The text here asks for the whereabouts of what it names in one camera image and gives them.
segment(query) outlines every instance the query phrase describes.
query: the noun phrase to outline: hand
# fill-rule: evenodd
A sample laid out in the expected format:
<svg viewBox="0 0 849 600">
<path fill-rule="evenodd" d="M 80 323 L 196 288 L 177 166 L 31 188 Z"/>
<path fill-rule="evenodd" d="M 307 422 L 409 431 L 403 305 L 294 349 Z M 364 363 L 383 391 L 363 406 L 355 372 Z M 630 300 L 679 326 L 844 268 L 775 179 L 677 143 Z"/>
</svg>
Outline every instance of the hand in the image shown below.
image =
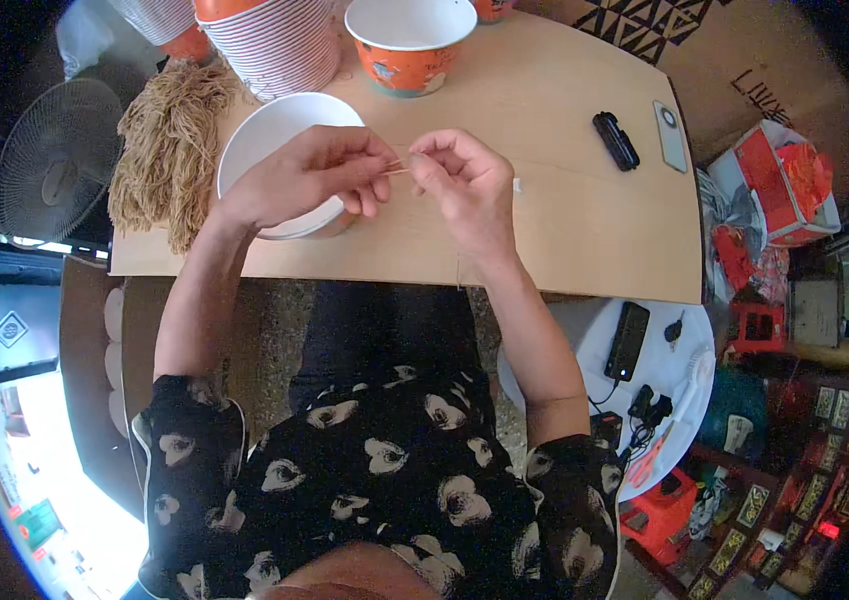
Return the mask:
<svg viewBox="0 0 849 600">
<path fill-rule="evenodd" d="M 311 126 L 252 166 L 221 198 L 230 220 L 258 232 L 337 195 L 351 214 L 374 217 L 391 197 L 386 165 L 398 160 L 364 126 Z"/>
<path fill-rule="evenodd" d="M 438 200 L 461 252 L 479 270 L 520 262 L 511 215 L 515 169 L 461 129 L 426 133 L 411 144 L 408 167 Z"/>
</svg>

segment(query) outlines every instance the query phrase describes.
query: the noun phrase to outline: electric fan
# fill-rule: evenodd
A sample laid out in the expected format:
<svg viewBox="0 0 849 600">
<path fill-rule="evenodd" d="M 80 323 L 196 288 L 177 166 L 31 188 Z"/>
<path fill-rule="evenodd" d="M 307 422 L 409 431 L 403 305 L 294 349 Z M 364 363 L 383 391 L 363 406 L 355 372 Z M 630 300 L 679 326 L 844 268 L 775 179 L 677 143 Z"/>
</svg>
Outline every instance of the electric fan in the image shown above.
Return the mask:
<svg viewBox="0 0 849 600">
<path fill-rule="evenodd" d="M 72 78 L 32 102 L 0 156 L 0 233 L 57 242 L 104 195 L 121 154 L 121 102 Z"/>
</svg>

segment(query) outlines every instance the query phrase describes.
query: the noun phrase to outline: wooden table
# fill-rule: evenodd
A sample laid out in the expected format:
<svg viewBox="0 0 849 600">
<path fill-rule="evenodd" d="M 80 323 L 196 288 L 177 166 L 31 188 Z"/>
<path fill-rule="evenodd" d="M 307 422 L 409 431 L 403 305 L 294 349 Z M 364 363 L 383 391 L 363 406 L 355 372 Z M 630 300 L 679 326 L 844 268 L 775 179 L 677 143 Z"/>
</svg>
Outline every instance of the wooden table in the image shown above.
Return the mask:
<svg viewBox="0 0 849 600">
<path fill-rule="evenodd" d="M 529 14 L 478 27 L 445 86 L 404 100 L 373 90 L 350 39 L 342 71 L 323 91 L 352 105 L 404 157 L 428 131 L 460 127 L 514 163 L 522 192 L 514 230 L 541 290 L 701 304 L 702 233 L 695 175 L 662 161 L 652 102 L 677 102 L 668 77 L 611 44 Z M 219 122 L 227 142 L 255 109 L 237 102 Z M 622 173 L 592 117 L 614 113 L 641 158 Z M 685 153 L 688 153 L 685 139 Z M 692 164 L 687 155 L 687 163 Z M 242 275 L 476 285 L 437 205 L 393 177 L 375 220 L 325 240 L 255 240 Z M 167 234 L 117 233 L 114 276 L 177 275 L 184 258 Z"/>
</svg>

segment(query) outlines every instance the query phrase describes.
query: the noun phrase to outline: orange bowl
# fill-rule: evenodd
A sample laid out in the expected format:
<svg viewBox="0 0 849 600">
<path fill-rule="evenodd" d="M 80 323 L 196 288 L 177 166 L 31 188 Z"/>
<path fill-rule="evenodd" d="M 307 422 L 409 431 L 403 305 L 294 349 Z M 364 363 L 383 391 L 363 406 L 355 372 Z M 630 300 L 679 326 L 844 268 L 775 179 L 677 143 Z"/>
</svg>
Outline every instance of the orange bowl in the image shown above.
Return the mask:
<svg viewBox="0 0 849 600">
<path fill-rule="evenodd" d="M 172 59 L 191 61 L 202 61 L 212 51 L 211 45 L 208 43 L 208 36 L 205 35 L 204 31 L 198 29 L 197 23 L 168 43 L 161 44 L 161 50 Z"/>
<path fill-rule="evenodd" d="M 477 24 L 469 0 L 354 0 L 345 12 L 361 66 L 398 98 L 440 89 Z"/>
<path fill-rule="evenodd" d="M 511 15 L 515 0 L 474 0 L 478 23 L 492 25 Z"/>
</svg>

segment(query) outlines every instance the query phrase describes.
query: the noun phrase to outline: printed shirt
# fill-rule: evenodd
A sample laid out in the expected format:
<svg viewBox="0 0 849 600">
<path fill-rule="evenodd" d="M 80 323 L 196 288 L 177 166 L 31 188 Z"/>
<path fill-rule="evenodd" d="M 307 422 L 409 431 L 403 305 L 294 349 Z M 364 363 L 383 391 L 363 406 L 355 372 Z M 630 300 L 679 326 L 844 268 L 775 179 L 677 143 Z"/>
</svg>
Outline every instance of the printed shirt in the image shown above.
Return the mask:
<svg viewBox="0 0 849 600">
<path fill-rule="evenodd" d="M 326 390 L 250 450 L 238 404 L 207 379 L 154 382 L 132 427 L 149 457 L 143 587 L 244 598 L 366 542 L 447 598 L 608 594 L 624 470 L 608 442 L 544 443 L 522 477 L 479 407 L 491 405 L 483 372 L 394 370 L 380 387 Z"/>
</svg>

